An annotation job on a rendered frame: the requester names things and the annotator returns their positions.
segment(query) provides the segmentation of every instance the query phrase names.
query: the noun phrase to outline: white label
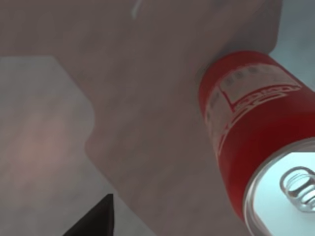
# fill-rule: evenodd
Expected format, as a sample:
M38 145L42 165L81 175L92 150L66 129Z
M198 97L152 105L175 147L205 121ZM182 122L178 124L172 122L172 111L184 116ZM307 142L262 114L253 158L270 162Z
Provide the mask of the white label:
M281 68L266 64L238 68L219 80L208 98L205 118L216 157L230 129L245 114L301 87Z

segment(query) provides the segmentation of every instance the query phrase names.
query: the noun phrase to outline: can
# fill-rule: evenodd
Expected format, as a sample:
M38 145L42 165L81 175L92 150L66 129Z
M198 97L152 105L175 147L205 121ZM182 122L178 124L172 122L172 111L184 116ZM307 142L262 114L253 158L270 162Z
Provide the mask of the can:
M315 93L268 55L242 51L206 70L199 104L230 202L249 232L313 235Z

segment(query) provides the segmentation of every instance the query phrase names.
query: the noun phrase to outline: silver can top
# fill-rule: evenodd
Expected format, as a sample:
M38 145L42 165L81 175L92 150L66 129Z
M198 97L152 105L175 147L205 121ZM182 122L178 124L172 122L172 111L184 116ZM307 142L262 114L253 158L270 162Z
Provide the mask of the silver can top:
M315 138L290 144L256 171L244 199L253 236L315 235Z

